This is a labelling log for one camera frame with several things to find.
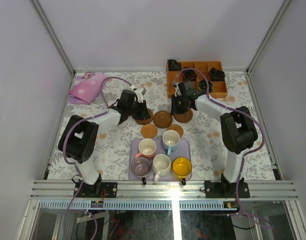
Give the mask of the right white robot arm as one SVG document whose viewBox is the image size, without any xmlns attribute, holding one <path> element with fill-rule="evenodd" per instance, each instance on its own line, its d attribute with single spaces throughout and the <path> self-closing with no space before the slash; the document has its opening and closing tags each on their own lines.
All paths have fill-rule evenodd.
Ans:
<svg viewBox="0 0 306 240">
<path fill-rule="evenodd" d="M 253 147 L 258 133 L 249 109 L 245 106 L 230 108 L 216 101 L 206 91 L 197 92 L 190 80 L 173 83 L 175 93 L 171 96 L 171 115 L 182 115 L 189 109 L 206 113 L 221 125 L 223 143 L 228 150 L 226 168 L 223 172 L 225 182 L 221 193 L 232 197 L 239 190 L 238 175 L 242 172 L 242 154 Z"/>
</svg>

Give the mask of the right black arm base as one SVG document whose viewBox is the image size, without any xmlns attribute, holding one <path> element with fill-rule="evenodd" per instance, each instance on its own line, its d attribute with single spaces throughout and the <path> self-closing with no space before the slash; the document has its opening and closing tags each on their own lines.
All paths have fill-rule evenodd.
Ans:
<svg viewBox="0 0 306 240">
<path fill-rule="evenodd" d="M 209 199 L 235 199 L 237 195 L 241 199 L 250 198 L 248 184 L 244 182 L 243 179 L 240 180 L 239 183 L 228 183 L 225 181 L 212 182 L 210 180 L 205 180 L 204 189 L 206 198 Z"/>
</svg>

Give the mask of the light wooden coaster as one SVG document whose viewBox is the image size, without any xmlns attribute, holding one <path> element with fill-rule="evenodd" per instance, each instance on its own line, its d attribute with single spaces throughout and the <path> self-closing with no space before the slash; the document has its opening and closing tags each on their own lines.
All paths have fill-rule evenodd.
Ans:
<svg viewBox="0 0 306 240">
<path fill-rule="evenodd" d="M 168 131 L 169 131 L 169 130 L 176 131 L 176 132 L 179 134 L 180 137 L 182 137 L 183 134 L 184 134 L 183 128 L 182 128 L 180 125 L 178 125 L 178 124 L 172 124 L 172 125 L 170 125 L 170 126 L 167 128 L 167 130 L 168 130 Z"/>
<path fill-rule="evenodd" d="M 146 124 L 141 128 L 141 135 L 146 139 L 154 138 L 158 133 L 158 129 L 153 124 Z"/>
</svg>

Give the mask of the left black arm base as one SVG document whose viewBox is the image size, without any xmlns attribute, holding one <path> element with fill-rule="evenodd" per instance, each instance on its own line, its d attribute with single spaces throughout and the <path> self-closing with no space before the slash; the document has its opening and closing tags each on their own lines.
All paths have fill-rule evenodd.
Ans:
<svg viewBox="0 0 306 240">
<path fill-rule="evenodd" d="M 111 199 L 117 196 L 116 182 L 100 182 L 95 185 L 83 183 L 81 190 L 77 194 L 77 198 L 103 198 Z"/>
</svg>

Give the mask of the light blue mug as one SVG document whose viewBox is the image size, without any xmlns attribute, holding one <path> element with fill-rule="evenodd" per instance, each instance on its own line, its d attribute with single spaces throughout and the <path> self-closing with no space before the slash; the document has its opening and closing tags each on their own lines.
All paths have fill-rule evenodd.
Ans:
<svg viewBox="0 0 306 240">
<path fill-rule="evenodd" d="M 163 147 L 166 150 L 167 156 L 176 150 L 179 142 L 180 142 L 180 135 L 175 130 L 167 130 L 163 136 Z"/>
</svg>

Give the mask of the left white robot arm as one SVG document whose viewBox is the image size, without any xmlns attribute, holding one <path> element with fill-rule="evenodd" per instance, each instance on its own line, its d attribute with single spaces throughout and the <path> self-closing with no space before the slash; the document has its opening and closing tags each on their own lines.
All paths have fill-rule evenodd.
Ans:
<svg viewBox="0 0 306 240">
<path fill-rule="evenodd" d="M 144 100 L 146 89 L 125 89 L 117 102 L 103 113 L 83 118 L 73 115 L 59 140 L 58 149 L 63 153 L 64 161 L 73 165 L 80 180 L 85 185 L 85 191 L 91 197 L 102 193 L 100 174 L 95 169 L 90 157 L 94 151 L 97 133 L 112 126 L 122 124 L 132 117 L 135 120 L 150 119 L 150 114 Z"/>
</svg>

